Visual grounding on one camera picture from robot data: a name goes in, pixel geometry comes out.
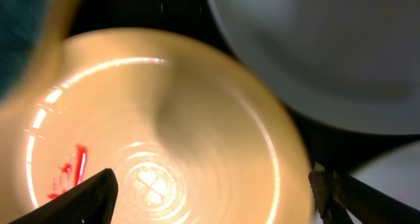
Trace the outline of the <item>light green plate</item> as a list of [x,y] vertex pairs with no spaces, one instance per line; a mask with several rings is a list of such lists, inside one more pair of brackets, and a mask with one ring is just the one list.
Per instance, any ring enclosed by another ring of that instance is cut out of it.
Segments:
[[234,54],[292,109],[419,132],[419,0],[208,0]]
[[[388,152],[349,176],[419,210],[419,143]],[[353,223],[361,223],[353,215]],[[323,223],[317,213],[314,223]]]

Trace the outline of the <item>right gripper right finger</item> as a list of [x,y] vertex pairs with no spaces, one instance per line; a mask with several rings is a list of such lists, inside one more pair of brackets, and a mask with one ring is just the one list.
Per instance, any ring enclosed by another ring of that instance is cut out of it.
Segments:
[[352,215],[363,224],[419,222],[419,210],[349,175],[316,164],[308,179],[323,224],[353,224]]

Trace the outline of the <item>yellow plate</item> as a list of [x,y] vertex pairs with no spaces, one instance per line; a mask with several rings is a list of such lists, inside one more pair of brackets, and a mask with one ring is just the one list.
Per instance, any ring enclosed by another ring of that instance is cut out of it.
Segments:
[[1,222],[110,168],[114,223],[310,223],[305,147],[241,64],[118,28],[52,38],[1,105]]

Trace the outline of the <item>green yellow sponge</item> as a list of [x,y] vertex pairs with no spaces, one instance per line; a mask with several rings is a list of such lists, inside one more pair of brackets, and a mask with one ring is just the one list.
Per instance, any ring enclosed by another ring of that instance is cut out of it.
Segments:
[[26,75],[43,40],[70,30],[81,0],[1,0],[1,97]]

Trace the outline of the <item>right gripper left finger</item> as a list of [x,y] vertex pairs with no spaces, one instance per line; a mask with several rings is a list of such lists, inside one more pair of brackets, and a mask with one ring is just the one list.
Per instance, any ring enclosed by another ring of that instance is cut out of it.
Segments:
[[115,173],[106,168],[10,224],[110,224],[117,194]]

